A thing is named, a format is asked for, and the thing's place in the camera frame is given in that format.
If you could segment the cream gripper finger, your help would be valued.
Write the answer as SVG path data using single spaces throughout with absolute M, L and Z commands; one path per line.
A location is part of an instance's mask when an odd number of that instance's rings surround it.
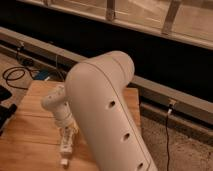
M 61 136 L 60 144 L 63 145 L 66 142 L 67 128 L 60 128 L 59 133 Z
M 77 139 L 79 134 L 79 129 L 71 129 L 71 146 L 75 144 L 75 140 Z

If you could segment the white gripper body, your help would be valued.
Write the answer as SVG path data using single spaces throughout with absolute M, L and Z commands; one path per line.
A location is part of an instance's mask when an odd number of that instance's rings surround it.
M 58 108 L 53 111 L 55 124 L 60 128 L 73 126 L 76 129 L 76 123 L 69 108 Z

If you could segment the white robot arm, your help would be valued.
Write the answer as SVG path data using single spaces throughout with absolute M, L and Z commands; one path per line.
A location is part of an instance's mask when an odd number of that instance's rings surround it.
M 158 171 L 123 95 L 134 71 L 128 54 L 104 53 L 74 65 L 41 100 L 58 126 L 80 128 L 100 171 Z

